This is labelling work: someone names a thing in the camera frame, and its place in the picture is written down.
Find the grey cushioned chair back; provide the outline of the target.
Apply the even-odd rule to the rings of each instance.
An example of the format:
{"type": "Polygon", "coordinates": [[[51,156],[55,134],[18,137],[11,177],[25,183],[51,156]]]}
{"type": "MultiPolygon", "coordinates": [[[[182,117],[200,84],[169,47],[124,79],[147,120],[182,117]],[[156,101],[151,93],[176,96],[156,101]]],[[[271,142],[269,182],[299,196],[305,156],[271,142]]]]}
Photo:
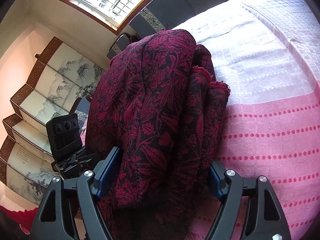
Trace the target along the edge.
{"type": "Polygon", "coordinates": [[[110,47],[107,58],[111,60],[113,57],[120,54],[130,43],[131,35],[127,33],[121,34],[110,47]]]}

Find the pink checkered bed sheet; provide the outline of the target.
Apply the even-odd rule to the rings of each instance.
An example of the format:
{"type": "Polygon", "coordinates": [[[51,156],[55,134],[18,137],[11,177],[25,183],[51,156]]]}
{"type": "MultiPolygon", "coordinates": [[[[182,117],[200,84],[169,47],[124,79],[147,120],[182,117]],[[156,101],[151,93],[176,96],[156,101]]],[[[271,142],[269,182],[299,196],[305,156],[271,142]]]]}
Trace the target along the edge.
{"type": "Polygon", "coordinates": [[[229,0],[179,28],[231,91],[216,159],[266,176],[300,239],[319,213],[319,22],[304,0],[229,0]]]}

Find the painted folding screen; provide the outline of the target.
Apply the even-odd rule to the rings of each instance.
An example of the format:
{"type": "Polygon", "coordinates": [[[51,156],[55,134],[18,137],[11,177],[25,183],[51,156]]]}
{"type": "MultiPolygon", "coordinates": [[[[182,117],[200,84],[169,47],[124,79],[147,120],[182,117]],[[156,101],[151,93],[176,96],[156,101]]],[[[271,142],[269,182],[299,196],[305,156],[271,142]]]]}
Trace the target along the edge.
{"type": "Polygon", "coordinates": [[[83,125],[88,111],[75,106],[91,96],[105,70],[58,39],[37,60],[25,83],[10,99],[14,114],[3,119],[7,137],[1,146],[1,182],[16,194],[39,205],[51,179],[46,123],[75,112],[83,125]]]}

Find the dark red floral knit sweater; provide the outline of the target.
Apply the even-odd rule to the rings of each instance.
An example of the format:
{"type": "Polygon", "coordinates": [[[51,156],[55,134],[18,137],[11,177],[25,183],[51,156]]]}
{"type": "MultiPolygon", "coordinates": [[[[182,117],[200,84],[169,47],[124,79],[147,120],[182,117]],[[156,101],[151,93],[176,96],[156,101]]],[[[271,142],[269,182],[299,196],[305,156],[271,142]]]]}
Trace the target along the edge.
{"type": "Polygon", "coordinates": [[[210,52],[186,30],[129,45],[100,79],[85,145],[123,150],[99,208],[114,239],[183,239],[203,193],[225,116],[229,87],[210,52]]]}

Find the grey padded headboard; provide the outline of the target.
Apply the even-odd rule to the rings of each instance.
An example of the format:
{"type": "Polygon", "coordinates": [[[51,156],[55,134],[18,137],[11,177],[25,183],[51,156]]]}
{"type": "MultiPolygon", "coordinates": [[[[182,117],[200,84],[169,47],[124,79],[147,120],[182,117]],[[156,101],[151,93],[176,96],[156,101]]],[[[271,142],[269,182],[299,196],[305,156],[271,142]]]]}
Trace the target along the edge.
{"type": "Polygon", "coordinates": [[[194,17],[187,0],[152,0],[130,22],[141,37],[169,30],[194,17]]]}

